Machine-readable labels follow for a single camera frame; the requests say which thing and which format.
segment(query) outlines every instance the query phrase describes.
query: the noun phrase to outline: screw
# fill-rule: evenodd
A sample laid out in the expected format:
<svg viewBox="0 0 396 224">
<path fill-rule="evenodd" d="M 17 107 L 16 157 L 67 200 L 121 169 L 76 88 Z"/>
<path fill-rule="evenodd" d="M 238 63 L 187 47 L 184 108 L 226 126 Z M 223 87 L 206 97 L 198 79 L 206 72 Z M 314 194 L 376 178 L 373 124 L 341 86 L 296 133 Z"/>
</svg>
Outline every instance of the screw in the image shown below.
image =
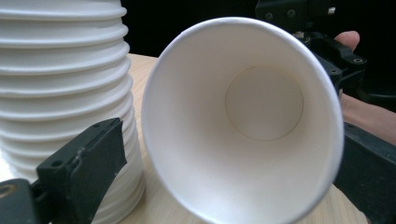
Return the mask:
<svg viewBox="0 0 396 224">
<path fill-rule="evenodd" d="M 294 10 L 294 9 L 289 9 L 287 12 L 286 12 L 286 16 L 289 18 L 289 19 L 291 19 L 291 18 L 294 18 L 295 16 L 296 16 L 296 11 Z"/>
<path fill-rule="evenodd" d="M 356 58 L 353 60 L 354 63 L 363 63 L 363 59 Z"/>
<path fill-rule="evenodd" d="M 272 14 L 271 12 L 267 12 L 267 13 L 265 13 L 264 17 L 266 20 L 271 21 L 274 19 L 274 14 Z"/>
<path fill-rule="evenodd" d="M 327 12 L 328 15 L 334 15 L 335 7 L 329 7 L 329 11 Z"/>
</svg>

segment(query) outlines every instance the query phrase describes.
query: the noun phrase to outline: human hand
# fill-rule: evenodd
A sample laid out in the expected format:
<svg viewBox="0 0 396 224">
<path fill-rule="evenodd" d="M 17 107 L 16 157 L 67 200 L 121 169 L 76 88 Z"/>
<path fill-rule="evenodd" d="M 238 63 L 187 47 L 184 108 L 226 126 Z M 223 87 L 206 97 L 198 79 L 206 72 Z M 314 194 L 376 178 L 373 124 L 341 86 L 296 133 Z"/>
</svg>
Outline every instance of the human hand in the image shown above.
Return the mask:
<svg viewBox="0 0 396 224">
<path fill-rule="evenodd" d="M 347 31 L 334 39 L 355 50 L 360 36 L 356 31 Z M 341 108 L 345 122 L 396 146 L 396 113 L 376 105 L 366 104 L 346 94 L 341 95 Z"/>
</svg>

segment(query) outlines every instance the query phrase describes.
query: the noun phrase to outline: wooden table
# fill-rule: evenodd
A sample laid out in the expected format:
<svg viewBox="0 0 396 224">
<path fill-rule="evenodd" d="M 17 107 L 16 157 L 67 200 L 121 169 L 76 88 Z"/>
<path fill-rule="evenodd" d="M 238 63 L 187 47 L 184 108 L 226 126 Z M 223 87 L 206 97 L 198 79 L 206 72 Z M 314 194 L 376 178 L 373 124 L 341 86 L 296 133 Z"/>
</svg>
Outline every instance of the wooden table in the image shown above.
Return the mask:
<svg viewBox="0 0 396 224">
<path fill-rule="evenodd" d="M 142 139 L 140 116 L 143 92 L 151 68 L 157 59 L 135 54 L 129 54 L 128 57 L 132 60 L 129 74 L 134 79 L 132 92 L 134 94 L 135 119 L 139 131 L 140 149 L 145 163 L 146 191 L 137 207 L 121 223 L 204 223 L 200 218 L 182 207 L 164 188 L 152 167 Z M 331 187 L 326 197 L 308 216 L 298 222 L 298 224 L 344 223 L 366 224 L 367 220 L 365 215 L 335 186 Z"/>
</svg>

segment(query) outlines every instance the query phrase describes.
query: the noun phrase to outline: rolled cup lip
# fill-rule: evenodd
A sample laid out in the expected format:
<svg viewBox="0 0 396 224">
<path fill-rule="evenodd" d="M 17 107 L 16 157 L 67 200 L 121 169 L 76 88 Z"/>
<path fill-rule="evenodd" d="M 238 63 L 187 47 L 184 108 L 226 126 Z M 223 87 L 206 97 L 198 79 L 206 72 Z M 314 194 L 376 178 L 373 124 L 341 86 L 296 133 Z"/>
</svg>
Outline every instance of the rolled cup lip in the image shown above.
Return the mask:
<svg viewBox="0 0 396 224">
<path fill-rule="evenodd" d="M 122 132 L 122 135 L 124 138 L 125 146 L 138 147 L 138 132 L 136 129 L 136 120 L 134 119 L 134 113 L 131 113 L 131 116 L 129 116 L 128 119 L 123 122 L 123 124 L 124 125 L 122 126 L 122 128 L 124 130 Z M 70 140 L 71 140 L 71 138 L 66 138 L 64 140 L 53 140 L 53 141 L 36 142 L 36 143 L 51 144 L 53 142 L 53 145 L 56 145 L 57 147 L 51 147 L 51 148 L 55 148 L 53 150 L 56 150 L 58 148 L 61 148 L 63 145 L 65 145 Z M 15 148 L 15 147 L 12 147 L 7 144 L 4 145 L 3 143 L 4 143 L 4 141 L 0 142 L 0 148 L 2 148 L 6 153 L 13 154 L 16 157 L 34 158 L 34 159 L 44 160 L 54 152 L 52 149 L 47 149 L 49 147 L 46 147 L 46 149 L 43 149 L 43 150 L 40 150 L 41 148 L 40 149 Z M 130 154 L 131 154 L 130 151 L 126 151 L 125 156 L 129 157 Z"/>
<path fill-rule="evenodd" d="M 64 78 L 67 78 L 73 75 L 88 76 L 87 73 L 89 74 L 91 72 L 97 74 L 98 70 L 104 71 L 105 69 L 108 69 L 111 66 L 115 66 L 112 69 L 116 71 L 112 71 L 112 73 L 105 78 L 93 79 L 90 82 L 77 81 L 74 84 L 70 84 L 67 86 L 65 86 L 64 84 L 62 86 L 52 85 L 52 86 L 42 86 L 42 87 L 38 87 L 38 86 L 32 87 L 32 85 L 29 85 L 27 86 L 28 89 L 24 89 L 22 87 L 15 87 L 15 86 L 12 88 L 8 86 L 7 87 L 8 89 L 7 88 L 2 89 L 0 83 L 0 96 L 7 98 L 41 98 L 41 97 L 51 97 L 51 96 L 62 96 L 62 95 L 80 93 L 84 91 L 92 91 L 120 80 L 128 73 L 128 69 L 130 65 L 131 65 L 131 61 L 127 57 L 125 57 L 115 63 L 100 68 L 93 68 L 85 71 L 78 71 L 68 74 L 55 74 L 53 76 L 49 75 L 52 76 L 51 78 L 53 77 L 56 78 L 57 76 L 65 76 Z"/>
<path fill-rule="evenodd" d="M 7 50 L 12 52 L 17 60 L 20 60 L 20 57 L 25 57 L 25 59 L 21 59 L 24 63 L 29 62 L 24 61 L 27 60 L 27 55 L 41 56 L 40 62 L 28 64 L 3 63 L 0 66 L 0 76 L 43 76 L 80 72 L 117 62 L 129 52 L 129 45 L 123 39 L 118 39 L 104 44 L 73 48 L 5 49 L 3 54 L 6 54 Z M 57 61 L 57 64 L 49 62 L 49 59 L 53 59 L 53 55 L 61 58 Z M 69 62 L 62 61 L 62 57 L 66 55 L 69 57 Z"/>
<path fill-rule="evenodd" d="M 58 110 L 58 111 L 46 111 L 45 108 L 43 108 L 40 112 L 35 112 L 35 113 L 29 113 L 27 111 L 0 111 L 0 119 L 7 119 L 7 120 L 16 120 L 16 121 L 44 121 L 44 120 L 54 120 L 54 119 L 66 119 L 66 118 L 72 118 L 78 115 L 84 115 L 90 112 L 94 112 L 98 109 L 102 109 L 108 105 L 114 104 L 114 102 L 117 102 L 121 100 L 124 96 L 126 96 L 130 90 L 131 87 L 133 86 L 133 80 L 129 75 L 124 76 L 118 83 L 114 83 L 115 86 L 112 87 L 110 90 L 114 94 L 111 96 L 108 96 L 105 100 L 103 101 L 98 101 L 98 102 L 86 102 L 83 104 L 82 102 L 79 102 L 79 99 L 81 95 L 79 93 L 76 93 L 74 96 L 74 104 L 73 107 L 70 107 L 69 109 L 65 110 Z M 97 96 L 102 96 L 105 93 L 101 89 L 97 89 L 94 94 Z M 55 97 L 50 97 L 49 99 L 47 98 L 40 98 L 42 101 L 48 101 L 48 102 L 55 102 L 56 100 L 62 101 L 62 96 L 55 96 Z"/>
<path fill-rule="evenodd" d="M 18 141 L 12 140 L 12 139 L 2 139 L 0 142 L 0 148 L 2 148 L 4 151 L 12 151 L 11 153 L 14 153 L 18 156 L 25 156 L 25 157 L 38 157 L 38 158 L 44 158 L 48 157 L 48 151 L 52 151 L 53 148 L 61 148 L 64 146 L 69 139 L 61 139 L 61 140 L 54 140 L 54 141 L 48 141 L 48 142 L 24 142 L 22 146 L 19 146 Z"/>
<path fill-rule="evenodd" d="M 133 107 L 133 97 L 132 94 L 127 96 L 125 99 L 121 99 L 122 102 L 126 103 L 124 106 L 120 108 L 119 111 L 116 113 L 112 113 L 111 115 L 108 114 L 108 112 L 111 112 L 111 110 L 107 111 L 106 117 L 102 116 L 103 119 L 108 119 L 110 117 L 118 116 L 121 119 L 123 119 L 123 122 L 126 125 L 122 126 L 122 131 L 124 132 L 126 128 L 130 127 L 130 125 L 133 124 L 134 120 L 134 113 L 129 113 Z M 77 136 L 81 130 L 66 130 L 61 133 L 53 133 L 53 134 L 48 134 L 48 133 L 10 133 L 7 132 L 7 130 L 2 130 L 0 132 L 0 137 L 3 139 L 7 139 L 10 141 L 17 141 L 17 142 L 33 142 L 33 143 L 39 143 L 39 142 L 53 142 L 53 141 L 62 141 L 62 140 L 71 140 L 75 136 Z"/>
<path fill-rule="evenodd" d="M 131 185 L 131 186 L 135 187 L 134 188 L 135 190 L 140 190 L 140 188 L 139 188 L 140 181 L 139 180 L 140 180 L 140 178 L 137 178 L 136 181 L 134 181 Z M 119 202 L 121 202 L 121 203 L 127 202 L 128 203 L 130 198 L 133 198 L 134 200 L 136 200 L 136 197 L 135 197 L 136 191 L 130 190 L 131 188 L 127 188 L 128 190 L 126 190 L 126 188 L 121 188 L 121 189 L 124 189 L 124 193 L 130 193 L 130 197 L 125 197 L 125 195 L 120 194 L 121 191 L 114 193 L 113 195 L 111 195 L 111 198 L 106 198 L 107 200 L 109 200 L 108 202 L 112 202 L 112 203 L 108 203 L 106 206 L 104 206 L 100 210 L 101 213 L 102 212 L 103 213 L 111 212 L 113 209 L 120 210 Z M 129 207 L 127 207 L 127 206 L 122 206 L 122 208 L 124 210 L 129 209 Z"/>
<path fill-rule="evenodd" d="M 10 155 L 9 153 L 4 153 L 3 156 L 7 160 L 7 163 L 11 164 L 12 168 L 18 169 L 19 171 L 32 172 L 38 165 L 38 161 L 30 163 L 20 161 L 18 158 L 15 158 L 15 154 Z"/>
<path fill-rule="evenodd" d="M 21 39 L 21 38 L 0 38 L 0 49 L 55 49 L 55 48 L 73 48 L 84 47 L 90 45 L 104 44 L 106 42 L 116 41 L 123 38 L 128 33 L 128 28 L 121 25 L 119 29 L 112 32 L 78 35 L 68 38 L 37 38 L 37 39 Z"/>
<path fill-rule="evenodd" d="M 24 1 L 0 2 L 0 20 L 94 21 L 120 18 L 126 14 L 120 1 Z"/>
<path fill-rule="evenodd" d="M 17 167 L 10 167 L 9 171 L 12 173 L 12 176 L 17 176 L 18 178 L 27 179 L 29 182 L 32 183 L 37 180 L 35 170 L 21 170 L 18 169 Z"/>
<path fill-rule="evenodd" d="M 192 202 L 188 201 L 187 199 L 181 198 L 180 194 L 175 190 L 173 187 L 173 183 L 168 181 L 164 176 L 163 176 L 163 170 L 166 170 L 165 168 L 161 167 L 159 165 L 159 161 L 162 160 L 162 158 L 159 158 L 156 156 L 156 150 L 159 150 L 158 148 L 155 148 L 154 145 L 152 144 L 152 141 L 154 140 L 155 136 L 150 133 L 150 129 L 152 128 L 152 124 L 150 124 L 150 117 L 148 111 L 151 108 L 151 101 L 153 99 L 151 97 L 148 97 L 149 93 L 153 91 L 151 85 L 152 83 L 155 82 L 154 80 L 162 73 L 160 67 L 164 63 L 166 63 L 166 57 L 168 54 L 170 54 L 173 51 L 173 48 L 176 47 L 178 44 L 183 43 L 186 38 L 189 38 L 196 33 L 201 32 L 202 30 L 205 30 L 207 28 L 212 28 L 212 27 L 217 27 L 221 26 L 223 24 L 238 24 L 238 25 L 247 25 L 247 26 L 252 26 L 255 27 L 255 29 L 263 29 L 264 32 L 272 32 L 273 35 L 276 37 L 279 37 L 286 42 L 292 44 L 292 47 L 298 52 L 303 55 L 312 65 L 315 67 L 315 69 L 319 70 L 321 74 L 326 74 L 323 67 L 319 63 L 319 61 L 316 59 L 316 57 L 312 54 L 312 52 L 309 51 L 309 49 L 304 46 L 301 42 L 299 42 L 295 37 L 292 35 L 286 33 L 286 31 L 275 27 L 272 24 L 263 22 L 263 21 L 258 21 L 258 20 L 253 20 L 250 18 L 242 18 L 242 17 L 225 17 L 225 18 L 217 18 L 217 19 L 212 19 L 208 21 L 203 21 L 198 24 L 193 25 L 191 28 L 185 30 L 184 32 L 181 33 L 181 35 L 177 36 L 162 52 L 160 55 L 158 61 L 154 65 L 154 68 L 151 70 L 150 76 L 148 78 L 148 84 L 145 89 L 144 93 L 144 98 L 143 98 L 143 104 L 142 104 L 142 130 L 143 130 L 143 137 L 144 137 L 144 142 L 147 147 L 148 155 L 152 160 L 153 167 L 156 170 L 156 173 L 159 175 L 159 178 L 161 179 L 162 183 L 164 184 L 165 188 L 171 193 L 171 195 L 174 196 L 174 198 L 177 199 L 185 208 L 193 212 L 195 215 L 198 217 L 209 221 L 213 223 L 224 223 L 223 219 L 219 219 L 219 217 L 215 216 L 213 213 L 212 214 L 207 214 L 203 213 L 200 210 L 197 210 L 195 205 L 193 205 Z M 334 118 L 334 129 L 335 130 L 343 130 L 342 126 L 342 116 L 341 116 L 341 108 L 339 106 L 338 98 L 336 97 L 334 93 L 334 89 L 332 86 L 332 83 L 327 76 L 319 76 L 315 77 L 318 82 L 321 84 L 323 88 L 323 93 L 328 95 L 330 97 L 330 102 L 334 105 L 334 107 L 331 109 L 329 114 L 332 114 Z M 319 183 L 321 185 L 320 189 L 315 190 L 315 197 L 313 200 L 310 200 L 309 202 L 304 202 L 304 209 L 300 210 L 298 214 L 294 214 L 293 216 L 284 216 L 280 217 L 277 222 L 278 223 L 292 223 L 295 222 L 305 215 L 307 215 L 314 207 L 316 204 L 318 204 L 322 198 L 325 196 L 327 193 L 329 187 L 331 186 L 333 180 L 336 177 L 336 174 L 338 172 L 338 167 L 341 162 L 342 158 L 342 145 L 344 144 L 344 136 L 343 132 L 340 133 L 335 133 L 334 136 L 332 136 L 333 140 L 335 140 L 334 143 L 334 148 L 335 150 L 333 151 L 332 156 L 326 160 L 326 167 L 329 168 L 328 173 L 325 174 L 325 178 L 321 178 L 319 180 Z"/>
</svg>

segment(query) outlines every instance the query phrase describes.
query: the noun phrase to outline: black mechanical part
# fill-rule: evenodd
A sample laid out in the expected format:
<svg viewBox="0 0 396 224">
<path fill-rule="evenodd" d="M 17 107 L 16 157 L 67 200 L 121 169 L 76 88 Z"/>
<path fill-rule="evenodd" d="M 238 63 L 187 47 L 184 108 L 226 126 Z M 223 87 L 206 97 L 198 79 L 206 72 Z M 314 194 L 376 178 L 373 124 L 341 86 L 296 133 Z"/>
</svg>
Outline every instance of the black mechanical part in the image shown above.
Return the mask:
<svg viewBox="0 0 396 224">
<path fill-rule="evenodd" d="M 304 31 L 312 17 L 329 14 L 330 0 L 259 0 L 256 18 L 289 33 Z"/>
<path fill-rule="evenodd" d="M 396 223 L 396 147 L 345 124 L 343 160 L 334 181 L 372 224 Z"/>
<path fill-rule="evenodd" d="M 120 119 L 98 122 L 39 164 L 34 184 L 0 183 L 0 223 L 91 223 L 126 162 Z"/>
<path fill-rule="evenodd" d="M 378 105 L 396 113 L 396 77 L 382 79 L 366 78 L 356 90 L 362 101 Z"/>
<path fill-rule="evenodd" d="M 362 85 L 367 64 L 365 58 L 333 38 L 310 30 L 311 19 L 325 16 L 326 8 L 327 14 L 334 13 L 330 1 L 259 0 L 256 17 L 300 39 L 318 58 L 337 92 L 356 91 L 366 102 L 376 101 L 377 105 L 383 103 L 389 108 L 389 102 L 396 99 L 394 92 L 383 94 L 383 88 L 381 91 L 371 90 L 370 94 L 363 91 L 374 86 L 367 82 Z M 290 9 L 295 10 L 295 16 L 287 15 Z M 342 164 L 334 185 L 372 224 L 396 223 L 396 147 L 350 124 L 345 124 L 345 139 Z"/>
</svg>

